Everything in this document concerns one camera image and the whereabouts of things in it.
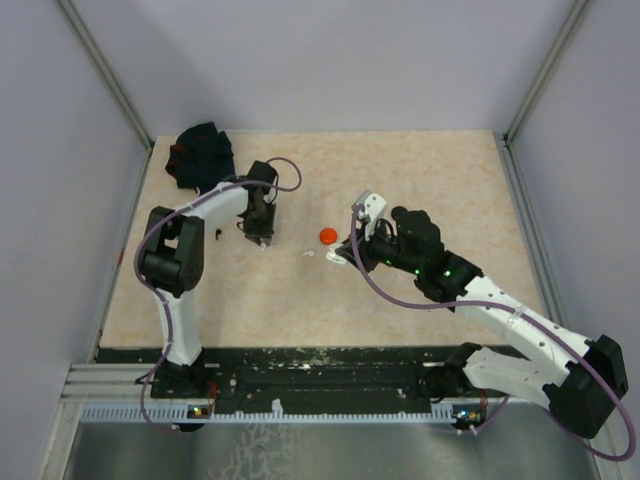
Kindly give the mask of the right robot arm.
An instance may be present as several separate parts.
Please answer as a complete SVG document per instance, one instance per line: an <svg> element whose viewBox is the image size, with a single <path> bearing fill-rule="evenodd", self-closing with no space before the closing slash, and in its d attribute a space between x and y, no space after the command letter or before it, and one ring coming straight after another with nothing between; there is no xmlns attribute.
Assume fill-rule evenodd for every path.
<svg viewBox="0 0 640 480"><path fill-rule="evenodd" d="M499 335L518 357L466 343L448 361L448 387L461 396L475 389L500 391L547 410L566 430L593 439L628 391L620 345L593 340L529 309L482 270L447 250L423 210L398 206L386 220L369 206L353 209L352 232L327 257L350 263L363 276L384 264L409 273L429 299Z"/></svg>

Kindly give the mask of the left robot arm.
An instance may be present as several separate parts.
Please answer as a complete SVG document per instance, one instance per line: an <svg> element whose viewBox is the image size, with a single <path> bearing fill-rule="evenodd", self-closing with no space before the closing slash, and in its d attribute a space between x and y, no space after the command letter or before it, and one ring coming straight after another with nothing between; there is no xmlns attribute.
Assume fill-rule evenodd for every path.
<svg viewBox="0 0 640 480"><path fill-rule="evenodd" d="M246 239L261 248L271 244L279 175L256 161L246 176L231 177L196 200L149 214L136 249L134 271L154 296L164 336L164 360L177 365L172 383L184 395L201 394L208 373L194 362L202 352L195 312L195 289L205 267L205 234L234 218Z"/></svg>

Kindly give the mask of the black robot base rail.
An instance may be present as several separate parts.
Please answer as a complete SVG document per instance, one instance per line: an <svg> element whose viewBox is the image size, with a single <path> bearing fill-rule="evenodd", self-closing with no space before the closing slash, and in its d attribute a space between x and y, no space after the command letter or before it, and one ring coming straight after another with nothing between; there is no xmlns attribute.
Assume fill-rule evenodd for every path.
<svg viewBox="0 0 640 480"><path fill-rule="evenodd" d="M422 414L447 399L481 406L499 393L468 384L446 365L451 346L217 347L191 367L163 364L153 399L198 399L222 414Z"/></svg>

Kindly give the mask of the white charging case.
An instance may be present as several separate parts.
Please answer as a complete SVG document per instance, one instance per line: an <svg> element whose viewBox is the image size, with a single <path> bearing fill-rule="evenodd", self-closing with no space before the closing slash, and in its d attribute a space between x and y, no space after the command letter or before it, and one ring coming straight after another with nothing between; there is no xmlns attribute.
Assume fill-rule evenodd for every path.
<svg viewBox="0 0 640 480"><path fill-rule="evenodd" d="M326 253L326 259L338 265L347 265L348 260L336 252L338 247L339 247L339 244L330 245L328 247L328 252Z"/></svg>

